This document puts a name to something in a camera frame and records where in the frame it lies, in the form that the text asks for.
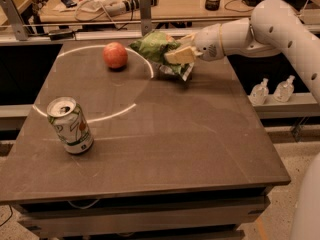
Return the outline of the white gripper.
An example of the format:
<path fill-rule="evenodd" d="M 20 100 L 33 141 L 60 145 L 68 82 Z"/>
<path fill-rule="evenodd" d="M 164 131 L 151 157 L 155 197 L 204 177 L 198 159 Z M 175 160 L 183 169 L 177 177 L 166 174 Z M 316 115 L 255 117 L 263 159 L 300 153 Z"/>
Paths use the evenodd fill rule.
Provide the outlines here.
<path fill-rule="evenodd" d="M 203 28 L 196 34 L 191 33 L 181 37 L 178 42 L 188 46 L 166 52 L 164 54 L 165 60 L 170 64 L 188 64 L 193 63 L 197 57 L 204 61 L 223 58 L 220 30 L 221 25 L 215 24 Z"/>

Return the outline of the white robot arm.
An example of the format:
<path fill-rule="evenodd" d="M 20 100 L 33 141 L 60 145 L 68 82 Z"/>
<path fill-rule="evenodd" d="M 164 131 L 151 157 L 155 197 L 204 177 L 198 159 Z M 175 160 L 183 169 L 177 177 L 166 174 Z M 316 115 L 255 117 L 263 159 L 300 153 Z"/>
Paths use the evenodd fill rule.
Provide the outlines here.
<path fill-rule="evenodd" d="M 227 55 L 266 57 L 283 54 L 320 103 L 320 40 L 282 0 L 264 0 L 248 18 L 205 27 L 165 53 L 171 64 L 221 59 Z M 320 240 L 320 154 L 303 178 L 290 240 Z"/>

